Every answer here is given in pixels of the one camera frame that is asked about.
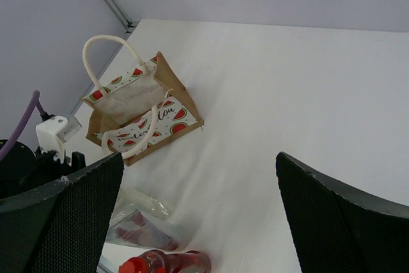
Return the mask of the burlap watermelon canvas bag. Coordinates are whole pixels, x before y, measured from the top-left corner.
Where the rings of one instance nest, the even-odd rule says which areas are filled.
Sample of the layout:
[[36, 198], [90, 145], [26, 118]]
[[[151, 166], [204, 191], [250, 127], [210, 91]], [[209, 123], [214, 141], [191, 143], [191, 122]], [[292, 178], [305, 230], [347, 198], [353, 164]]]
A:
[[[134, 58], [124, 74], [102, 85], [88, 51], [93, 43], [121, 44]], [[124, 39], [97, 35], [83, 47], [82, 61], [95, 91], [82, 98], [92, 108], [86, 137], [109, 155], [118, 152], [131, 166], [143, 157], [204, 125], [186, 87], [161, 52], [143, 61]]]

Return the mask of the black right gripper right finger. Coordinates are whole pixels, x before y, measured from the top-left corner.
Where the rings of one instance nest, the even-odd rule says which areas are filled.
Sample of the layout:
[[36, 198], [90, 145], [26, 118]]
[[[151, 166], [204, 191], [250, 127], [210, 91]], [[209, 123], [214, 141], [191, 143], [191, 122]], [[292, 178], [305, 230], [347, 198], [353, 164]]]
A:
[[408, 207], [281, 152], [276, 175], [302, 272], [408, 272]]

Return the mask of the clear plastic tube pack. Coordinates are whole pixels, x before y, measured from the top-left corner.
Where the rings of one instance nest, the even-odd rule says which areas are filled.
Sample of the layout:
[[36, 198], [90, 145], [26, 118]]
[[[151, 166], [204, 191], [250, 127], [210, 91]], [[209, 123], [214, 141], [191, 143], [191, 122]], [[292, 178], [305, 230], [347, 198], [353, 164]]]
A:
[[177, 226], [167, 220], [162, 202], [133, 188], [121, 188], [105, 241], [110, 244], [176, 251], [182, 246]]

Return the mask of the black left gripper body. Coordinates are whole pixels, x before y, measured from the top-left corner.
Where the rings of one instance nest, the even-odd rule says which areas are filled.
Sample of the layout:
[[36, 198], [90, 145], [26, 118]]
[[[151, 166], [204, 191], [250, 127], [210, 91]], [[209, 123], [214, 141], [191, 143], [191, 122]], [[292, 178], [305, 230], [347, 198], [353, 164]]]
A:
[[32, 151], [17, 141], [1, 160], [1, 198], [29, 191], [85, 167], [86, 159], [80, 152], [60, 161], [55, 151]]

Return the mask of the red shampoo bottle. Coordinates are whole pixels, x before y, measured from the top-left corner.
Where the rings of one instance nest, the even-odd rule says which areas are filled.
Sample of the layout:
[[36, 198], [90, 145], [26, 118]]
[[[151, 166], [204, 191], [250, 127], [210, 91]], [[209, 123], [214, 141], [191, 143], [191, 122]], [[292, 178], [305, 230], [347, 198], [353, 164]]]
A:
[[199, 251], [166, 254], [159, 250], [150, 250], [131, 257], [119, 266], [119, 273], [156, 273], [156, 272], [199, 272], [212, 271], [209, 257]]

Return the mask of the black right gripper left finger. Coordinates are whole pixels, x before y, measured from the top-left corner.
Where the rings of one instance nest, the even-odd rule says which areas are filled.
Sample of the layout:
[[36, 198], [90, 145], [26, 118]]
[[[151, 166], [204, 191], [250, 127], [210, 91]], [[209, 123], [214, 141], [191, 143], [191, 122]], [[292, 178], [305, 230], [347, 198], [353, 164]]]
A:
[[123, 177], [118, 153], [1, 200], [1, 272], [96, 272]]

